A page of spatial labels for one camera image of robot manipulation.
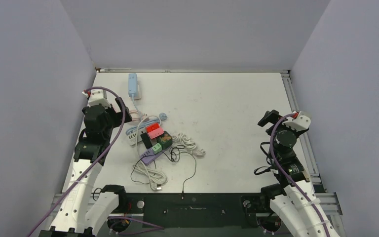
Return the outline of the purple USB power strip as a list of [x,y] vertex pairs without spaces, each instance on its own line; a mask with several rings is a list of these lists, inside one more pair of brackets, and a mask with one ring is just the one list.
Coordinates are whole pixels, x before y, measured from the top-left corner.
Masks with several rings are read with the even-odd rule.
[[144,165],[148,166],[162,154],[163,151],[155,154],[153,150],[146,150],[143,154],[140,155],[139,159],[143,162]]

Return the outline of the light green charger plug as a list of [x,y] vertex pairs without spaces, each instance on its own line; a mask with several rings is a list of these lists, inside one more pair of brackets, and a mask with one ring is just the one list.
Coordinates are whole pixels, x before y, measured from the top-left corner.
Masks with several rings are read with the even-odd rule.
[[152,151],[154,154],[157,154],[162,151],[162,145],[160,143],[156,143],[152,146]]

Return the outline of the dark green cube socket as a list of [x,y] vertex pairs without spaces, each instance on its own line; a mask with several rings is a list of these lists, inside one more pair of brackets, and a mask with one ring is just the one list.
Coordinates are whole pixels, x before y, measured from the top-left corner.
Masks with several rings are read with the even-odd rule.
[[173,144],[173,138],[167,131],[164,131],[163,134],[158,136],[156,141],[161,145],[162,150],[169,148]]

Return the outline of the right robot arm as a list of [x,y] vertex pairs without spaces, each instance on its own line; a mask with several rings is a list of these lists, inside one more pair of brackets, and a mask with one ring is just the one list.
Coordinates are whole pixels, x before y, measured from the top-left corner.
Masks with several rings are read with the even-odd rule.
[[260,207],[275,214],[294,237],[339,236],[320,205],[309,172],[294,151],[299,137],[309,130],[311,117],[303,111],[282,116],[271,110],[265,112],[258,126],[269,123],[265,154],[277,184],[261,189]]

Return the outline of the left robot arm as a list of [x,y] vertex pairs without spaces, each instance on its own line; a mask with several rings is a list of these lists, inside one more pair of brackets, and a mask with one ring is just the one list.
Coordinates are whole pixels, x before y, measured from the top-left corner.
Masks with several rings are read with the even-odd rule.
[[82,109],[85,128],[75,147],[69,187],[56,201],[51,211],[57,214],[48,230],[41,237],[94,237],[112,211],[122,212],[127,207],[125,189],[120,185],[105,185],[102,198],[92,207],[89,199],[94,184],[105,164],[107,154],[119,134],[113,130],[123,129],[132,120],[128,108],[120,97],[115,99],[120,111],[102,97],[90,96],[88,106]]

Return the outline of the red pink plug adapter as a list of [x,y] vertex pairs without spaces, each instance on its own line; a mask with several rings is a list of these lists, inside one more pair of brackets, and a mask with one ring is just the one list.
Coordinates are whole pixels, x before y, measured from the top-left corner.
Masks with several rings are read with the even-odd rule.
[[161,136],[164,133],[164,130],[161,128],[159,123],[156,122],[146,127],[146,133],[150,139],[155,139]]

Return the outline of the white power strip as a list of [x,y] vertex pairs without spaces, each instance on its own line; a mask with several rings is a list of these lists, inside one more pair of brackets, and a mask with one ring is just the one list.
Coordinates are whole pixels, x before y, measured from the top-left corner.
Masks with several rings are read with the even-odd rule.
[[135,146],[136,143],[139,143],[142,141],[141,135],[144,134],[144,132],[134,132],[127,135],[127,139],[130,146]]

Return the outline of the black power adapter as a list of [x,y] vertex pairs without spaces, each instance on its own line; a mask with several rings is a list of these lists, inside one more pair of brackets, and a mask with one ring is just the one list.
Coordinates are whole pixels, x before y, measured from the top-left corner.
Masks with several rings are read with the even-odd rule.
[[146,132],[142,133],[140,136],[142,138],[142,142],[145,145],[146,149],[149,149],[153,146],[152,141]]

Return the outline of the light blue power strip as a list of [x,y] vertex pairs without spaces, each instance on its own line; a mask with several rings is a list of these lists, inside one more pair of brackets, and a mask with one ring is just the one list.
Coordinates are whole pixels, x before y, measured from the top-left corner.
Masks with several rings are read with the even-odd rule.
[[137,91],[138,77],[136,73],[130,73],[128,75],[128,95],[134,99],[133,96]]

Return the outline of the aluminium table frame rail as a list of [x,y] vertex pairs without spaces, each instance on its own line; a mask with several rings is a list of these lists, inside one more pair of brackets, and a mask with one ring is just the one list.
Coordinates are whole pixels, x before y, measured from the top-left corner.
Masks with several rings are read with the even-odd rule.
[[[290,78],[290,71],[283,70],[281,73],[284,88],[286,90],[287,98],[289,100],[290,108],[292,111],[299,111],[300,107],[298,105],[294,89],[292,86],[292,81]],[[316,163],[316,159],[311,148],[311,143],[307,133],[300,136],[300,143],[304,153],[305,162],[310,174],[313,187],[317,188],[318,195],[322,198],[321,206],[324,209],[327,216],[342,215],[341,206],[336,193],[328,193],[324,188],[320,172]]]

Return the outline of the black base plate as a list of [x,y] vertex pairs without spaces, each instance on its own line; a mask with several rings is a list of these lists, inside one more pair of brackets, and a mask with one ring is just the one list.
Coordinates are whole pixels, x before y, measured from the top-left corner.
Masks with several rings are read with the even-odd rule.
[[166,228],[264,227],[277,231],[281,219],[260,193],[127,193],[114,214],[143,216]]

